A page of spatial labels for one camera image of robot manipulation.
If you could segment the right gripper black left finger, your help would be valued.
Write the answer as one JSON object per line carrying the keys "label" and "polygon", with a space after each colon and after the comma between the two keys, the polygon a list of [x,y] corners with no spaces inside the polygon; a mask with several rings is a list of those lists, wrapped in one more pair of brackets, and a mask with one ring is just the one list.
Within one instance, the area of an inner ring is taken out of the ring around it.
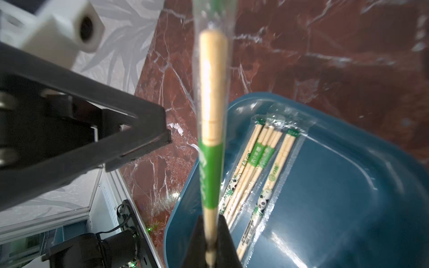
{"label": "right gripper black left finger", "polygon": [[182,262],[182,268],[206,267],[206,239],[204,236],[203,216],[199,216],[194,227],[189,247]]}

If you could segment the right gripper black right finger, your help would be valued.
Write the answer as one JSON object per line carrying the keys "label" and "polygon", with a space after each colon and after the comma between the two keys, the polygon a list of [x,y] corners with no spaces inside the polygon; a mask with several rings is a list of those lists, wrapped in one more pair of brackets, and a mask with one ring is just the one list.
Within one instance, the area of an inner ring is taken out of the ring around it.
{"label": "right gripper black right finger", "polygon": [[216,267],[242,268],[225,217],[219,215],[217,230]]}

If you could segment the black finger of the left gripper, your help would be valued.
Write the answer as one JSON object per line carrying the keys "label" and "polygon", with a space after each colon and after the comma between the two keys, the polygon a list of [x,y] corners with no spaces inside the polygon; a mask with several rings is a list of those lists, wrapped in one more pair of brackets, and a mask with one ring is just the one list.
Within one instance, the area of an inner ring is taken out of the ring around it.
{"label": "black finger of the left gripper", "polygon": [[162,106],[1,45],[1,210],[171,141]]}

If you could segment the teal storage box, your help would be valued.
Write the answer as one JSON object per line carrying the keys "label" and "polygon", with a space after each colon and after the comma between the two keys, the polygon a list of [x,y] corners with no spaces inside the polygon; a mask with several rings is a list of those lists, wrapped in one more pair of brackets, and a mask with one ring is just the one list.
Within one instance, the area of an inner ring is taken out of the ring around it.
{"label": "teal storage box", "polygon": [[243,265],[428,267],[428,172],[392,144],[322,112],[271,93],[233,101],[224,181],[247,142],[252,118],[287,111],[309,129],[296,141]]}

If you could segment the chopstick pair twelfth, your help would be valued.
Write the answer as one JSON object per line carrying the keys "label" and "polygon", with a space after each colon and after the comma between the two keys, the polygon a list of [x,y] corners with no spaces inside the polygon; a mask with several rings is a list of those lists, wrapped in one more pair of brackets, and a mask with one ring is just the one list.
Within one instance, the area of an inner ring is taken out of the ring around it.
{"label": "chopstick pair twelfth", "polygon": [[225,155],[232,37],[236,1],[193,1],[193,89],[197,116],[200,189],[208,268],[217,261],[221,180]]}

